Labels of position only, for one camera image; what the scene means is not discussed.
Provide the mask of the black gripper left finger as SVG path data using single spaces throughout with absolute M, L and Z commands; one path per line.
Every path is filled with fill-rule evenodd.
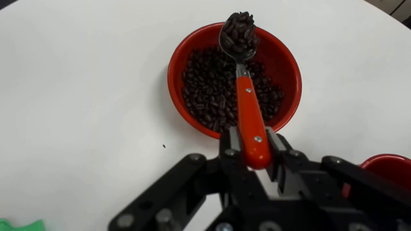
M 184 231 L 210 195 L 219 195 L 223 210 L 207 231 L 252 231 L 253 215 L 266 202 L 257 174 L 246 164 L 237 127 L 225 131 L 220 152 L 185 155 L 108 224 L 108 231 Z

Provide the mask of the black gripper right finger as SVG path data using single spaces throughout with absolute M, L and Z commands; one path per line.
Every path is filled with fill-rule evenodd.
M 411 231 L 411 196 L 345 196 L 346 183 L 378 192 L 388 185 L 336 155 L 310 160 L 271 128 L 268 137 L 277 160 L 270 177 L 278 181 L 282 195 L 310 205 L 307 218 L 316 222 L 315 231 Z

